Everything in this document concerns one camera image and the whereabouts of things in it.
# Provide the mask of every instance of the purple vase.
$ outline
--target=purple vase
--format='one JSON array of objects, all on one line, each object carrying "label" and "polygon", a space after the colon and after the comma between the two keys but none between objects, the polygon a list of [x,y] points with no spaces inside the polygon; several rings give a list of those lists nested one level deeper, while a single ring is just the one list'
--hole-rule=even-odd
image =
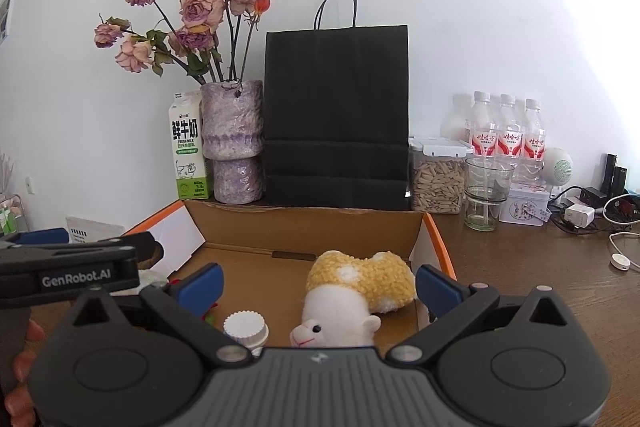
[{"label": "purple vase", "polygon": [[240,160],[262,152],[262,83],[212,83],[202,93],[202,151],[212,160]]},{"label": "purple vase", "polygon": [[262,197],[260,158],[217,161],[213,164],[213,195],[220,203],[247,204]]}]

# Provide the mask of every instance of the plush toy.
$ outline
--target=plush toy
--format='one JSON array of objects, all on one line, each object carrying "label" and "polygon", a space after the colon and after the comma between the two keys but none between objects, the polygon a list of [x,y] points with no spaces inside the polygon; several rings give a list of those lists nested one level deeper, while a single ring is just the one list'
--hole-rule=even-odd
[{"label": "plush toy", "polygon": [[302,324],[289,335],[295,347],[372,346],[386,313],[416,298],[415,277],[391,252],[356,259],[337,250],[324,252],[306,279]]}]

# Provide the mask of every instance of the white round speaker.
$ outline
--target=white round speaker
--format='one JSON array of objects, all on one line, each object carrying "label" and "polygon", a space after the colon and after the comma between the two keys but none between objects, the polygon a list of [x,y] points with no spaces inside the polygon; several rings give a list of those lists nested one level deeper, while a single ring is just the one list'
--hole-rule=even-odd
[{"label": "white round speaker", "polygon": [[542,178],[549,185],[562,187],[571,181],[574,162],[566,151],[556,147],[546,149],[542,161]]}]

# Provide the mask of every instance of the human hand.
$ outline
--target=human hand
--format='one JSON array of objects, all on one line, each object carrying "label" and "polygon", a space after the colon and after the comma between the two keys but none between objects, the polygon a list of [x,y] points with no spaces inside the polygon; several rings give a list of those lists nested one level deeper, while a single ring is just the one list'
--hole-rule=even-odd
[{"label": "human hand", "polygon": [[[45,337],[44,330],[32,320],[29,320],[26,339],[31,342],[37,342],[43,341]],[[24,384],[35,358],[36,354],[33,351],[23,351],[14,358],[14,375],[20,384],[4,397],[4,407],[11,415],[12,427],[33,427],[36,423],[33,402]]]}]

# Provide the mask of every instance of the black paper bag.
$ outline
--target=black paper bag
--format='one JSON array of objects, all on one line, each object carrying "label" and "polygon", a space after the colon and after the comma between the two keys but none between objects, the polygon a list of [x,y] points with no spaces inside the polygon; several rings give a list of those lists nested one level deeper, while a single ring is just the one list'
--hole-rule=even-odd
[{"label": "black paper bag", "polygon": [[407,26],[268,33],[268,203],[406,209]]}]

